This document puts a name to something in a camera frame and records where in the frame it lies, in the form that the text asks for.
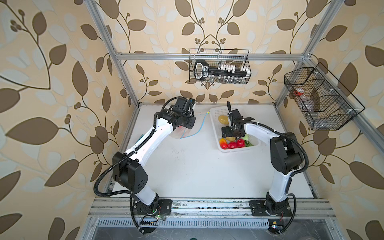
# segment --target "yellow fruit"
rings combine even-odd
[[[219,121],[221,124],[223,124],[223,125],[228,125],[228,124],[229,124],[229,122],[228,122],[228,117],[225,116],[225,115],[220,115],[220,116],[218,117],[218,121]]]
[[[234,142],[236,140],[235,137],[226,137],[225,139],[227,139],[230,142]]]

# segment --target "wire basket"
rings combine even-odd
[[[285,74],[284,84],[312,130],[339,130],[365,107],[333,73],[319,64]],[[337,86],[325,78],[326,73],[335,78]]]
[[[251,77],[249,50],[189,50],[189,81],[206,83],[247,84]]]

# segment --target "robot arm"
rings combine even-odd
[[[147,185],[148,175],[143,167],[147,163],[149,156],[174,129],[183,126],[192,129],[196,117],[193,108],[196,104],[194,99],[177,97],[176,104],[169,109],[162,107],[161,112],[155,114],[154,125],[145,135],[143,135],[135,145],[127,149],[125,153],[117,152],[113,156],[113,164],[119,162],[119,167],[113,169],[114,179],[122,186],[131,191],[131,196],[144,203],[148,207],[148,212],[152,212],[157,207],[159,196]]]
[[[227,106],[230,126],[222,127],[222,137],[238,138],[247,133],[270,145],[271,164],[275,171],[271,188],[266,194],[265,211],[271,216],[276,216],[288,204],[288,190],[292,177],[298,173],[304,159],[301,149],[296,145],[297,139],[291,132],[277,134],[278,132],[266,125],[251,122],[253,118],[243,118],[237,109],[231,110],[229,102]],[[299,171],[303,172],[307,166],[306,161],[305,166]]]

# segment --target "white table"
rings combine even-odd
[[[195,112],[207,112],[219,105],[199,104]],[[272,105],[244,105],[256,121],[284,132]],[[153,125],[153,115],[160,105],[143,105],[137,118],[129,147]],[[196,122],[194,129],[199,129]],[[265,198],[274,168],[269,146],[260,144],[253,150],[220,152],[209,115],[201,131],[193,137],[166,137],[144,166],[149,186],[165,198]],[[126,190],[116,183],[113,191]],[[297,198],[313,198],[302,173],[295,175],[290,192]],[[118,194],[113,197],[128,197]]]

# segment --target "plastic bag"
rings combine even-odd
[[[207,115],[207,112],[195,113],[194,116],[196,117],[196,120],[192,129],[179,126],[169,136],[175,139],[182,139],[182,138],[197,134],[201,129],[203,122],[207,120],[205,118],[206,115]]]

